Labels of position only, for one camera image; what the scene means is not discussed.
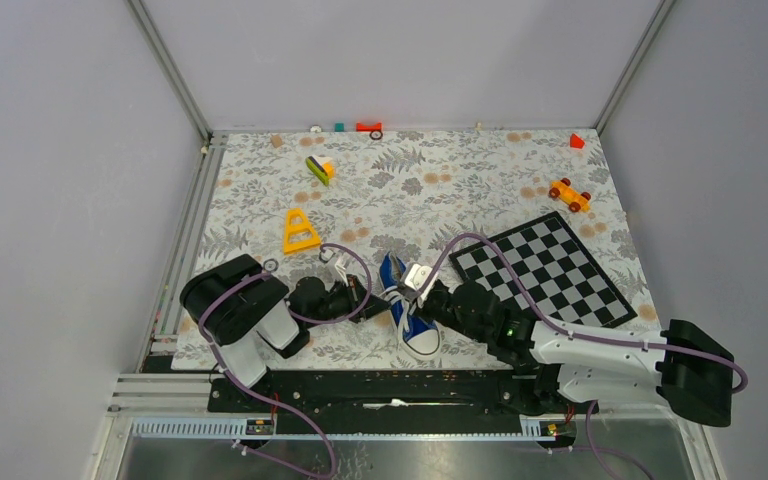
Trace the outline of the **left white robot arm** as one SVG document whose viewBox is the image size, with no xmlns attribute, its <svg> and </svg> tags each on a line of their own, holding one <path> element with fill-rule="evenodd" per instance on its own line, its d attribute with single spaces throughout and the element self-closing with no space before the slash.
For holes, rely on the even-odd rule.
<svg viewBox="0 0 768 480">
<path fill-rule="evenodd" d="M 218 349 L 217 364 L 237 378 L 231 395 L 248 411 L 261 409 L 270 397 L 258 339 L 290 358 L 309 341 L 310 327 L 337 318 L 358 323 L 389 308 L 353 274 L 339 274 L 331 286 L 307 276 L 290 287 L 248 254 L 190 279 L 179 303 Z"/>
</svg>

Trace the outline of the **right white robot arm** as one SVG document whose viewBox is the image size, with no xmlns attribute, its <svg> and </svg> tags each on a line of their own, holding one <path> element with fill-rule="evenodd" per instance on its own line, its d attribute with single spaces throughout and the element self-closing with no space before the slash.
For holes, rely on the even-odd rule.
<svg viewBox="0 0 768 480">
<path fill-rule="evenodd" d="M 529 414 L 582 412 L 606 401 L 658 405 L 711 427 L 731 424 L 734 357 L 689 321 L 638 334 L 543 320 L 474 281 L 454 290 L 436 282 L 416 314 L 485 345 L 526 376 L 517 401 Z"/>
</svg>

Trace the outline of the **blue canvas sneaker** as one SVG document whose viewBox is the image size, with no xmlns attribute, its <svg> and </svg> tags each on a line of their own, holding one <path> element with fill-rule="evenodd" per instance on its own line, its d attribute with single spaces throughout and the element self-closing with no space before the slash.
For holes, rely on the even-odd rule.
<svg viewBox="0 0 768 480">
<path fill-rule="evenodd" d="M 388 252 L 379 268 L 383 298 L 390 305 L 396 346 L 417 360 L 433 360 L 442 346 L 441 332 L 433 320 L 415 314 L 416 306 L 398 291 L 399 281 L 408 271 L 405 263 Z"/>
</svg>

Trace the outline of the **white shoelace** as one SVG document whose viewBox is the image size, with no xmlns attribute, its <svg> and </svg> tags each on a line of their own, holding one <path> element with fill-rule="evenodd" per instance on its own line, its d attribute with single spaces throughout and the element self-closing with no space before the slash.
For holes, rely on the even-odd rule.
<svg viewBox="0 0 768 480">
<path fill-rule="evenodd" d="M 390 304 L 398 346 L 408 347 L 416 337 L 434 330 L 433 326 L 414 315 L 414 306 L 395 287 L 385 289 L 383 297 Z"/>
</svg>

